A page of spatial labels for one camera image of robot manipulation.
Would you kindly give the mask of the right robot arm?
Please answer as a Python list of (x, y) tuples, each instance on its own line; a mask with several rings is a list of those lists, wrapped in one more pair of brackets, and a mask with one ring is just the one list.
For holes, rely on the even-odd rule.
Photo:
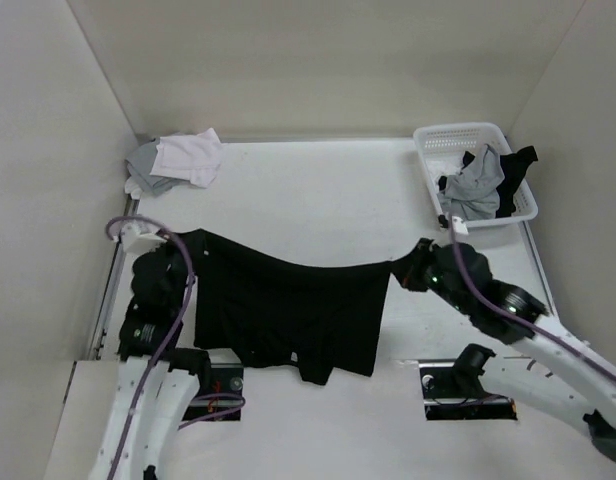
[(412, 292), (434, 293), (485, 336), (546, 368), (544, 375), (508, 364), (491, 348), (467, 345), (452, 370), (461, 394), (519, 400), (571, 426), (616, 463), (616, 366), (568, 331), (521, 287), (496, 279), (471, 245), (422, 238), (391, 270)]

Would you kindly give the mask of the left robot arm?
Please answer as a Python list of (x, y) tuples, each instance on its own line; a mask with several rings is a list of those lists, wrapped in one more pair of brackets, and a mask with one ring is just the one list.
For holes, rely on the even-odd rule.
[(179, 239), (136, 259), (119, 331), (115, 395), (90, 478), (163, 478), (186, 410), (211, 390), (208, 354), (177, 345), (194, 282), (191, 256)]

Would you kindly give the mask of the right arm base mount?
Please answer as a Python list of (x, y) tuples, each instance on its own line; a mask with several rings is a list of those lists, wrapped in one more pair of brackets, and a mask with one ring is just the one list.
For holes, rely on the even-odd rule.
[(418, 362), (424, 414), (429, 421), (516, 421), (512, 399), (487, 392), (480, 377), (496, 354), (483, 346), (469, 344), (456, 359)]

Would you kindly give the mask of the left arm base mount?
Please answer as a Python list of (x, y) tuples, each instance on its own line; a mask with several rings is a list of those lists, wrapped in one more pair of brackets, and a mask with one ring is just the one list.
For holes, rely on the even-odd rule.
[(183, 419), (205, 421), (239, 421), (241, 411), (233, 412), (242, 403), (244, 368), (239, 363), (213, 364)]

